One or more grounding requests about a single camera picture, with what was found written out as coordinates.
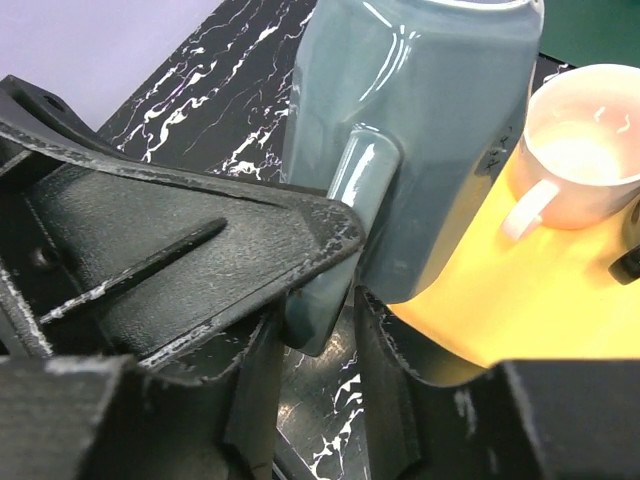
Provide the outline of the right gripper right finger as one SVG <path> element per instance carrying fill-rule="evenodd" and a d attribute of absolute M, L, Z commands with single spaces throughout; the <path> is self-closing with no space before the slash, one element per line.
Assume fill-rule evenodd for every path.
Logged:
<path fill-rule="evenodd" d="M 635 360 L 509 360 L 480 368 L 364 288 L 354 324 L 375 479 L 635 479 Z"/>

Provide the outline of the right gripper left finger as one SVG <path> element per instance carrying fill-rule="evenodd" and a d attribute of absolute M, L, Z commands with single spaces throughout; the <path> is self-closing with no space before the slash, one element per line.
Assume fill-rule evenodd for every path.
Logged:
<path fill-rule="evenodd" d="M 129 357 L 1 361 L 5 479 L 267 479 L 283 348 L 268 315 L 160 373 Z"/>

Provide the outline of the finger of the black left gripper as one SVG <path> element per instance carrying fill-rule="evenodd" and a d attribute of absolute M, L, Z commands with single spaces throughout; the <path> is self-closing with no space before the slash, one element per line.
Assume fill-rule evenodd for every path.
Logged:
<path fill-rule="evenodd" d="M 347 206 L 143 164 L 58 96 L 1 82 L 1 343 L 160 370 L 341 263 Z"/>

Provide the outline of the dark grey mug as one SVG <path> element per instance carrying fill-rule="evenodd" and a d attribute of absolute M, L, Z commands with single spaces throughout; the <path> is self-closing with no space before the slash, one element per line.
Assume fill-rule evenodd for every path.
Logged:
<path fill-rule="evenodd" d="M 639 199 L 636 199 L 622 223 L 624 253 L 609 267 L 609 273 L 621 285 L 640 277 L 639 211 Z"/>

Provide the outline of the pink mug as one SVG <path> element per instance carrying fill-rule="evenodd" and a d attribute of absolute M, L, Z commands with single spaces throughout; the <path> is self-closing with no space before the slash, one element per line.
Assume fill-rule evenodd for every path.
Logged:
<path fill-rule="evenodd" d="M 511 168 L 516 203 L 501 225 L 518 241 L 539 225 L 583 229 L 639 193 L 639 70 L 596 64 L 559 74 L 530 98 Z"/>

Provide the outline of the grey-blue mug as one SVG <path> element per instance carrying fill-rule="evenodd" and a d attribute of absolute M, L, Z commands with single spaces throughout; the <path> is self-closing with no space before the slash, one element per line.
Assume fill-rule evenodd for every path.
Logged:
<path fill-rule="evenodd" d="M 540 1 L 320 1 L 292 75 L 282 173 L 360 219 L 363 249 L 286 306 L 322 353 L 355 285 L 406 302 L 439 276 L 524 127 Z"/>

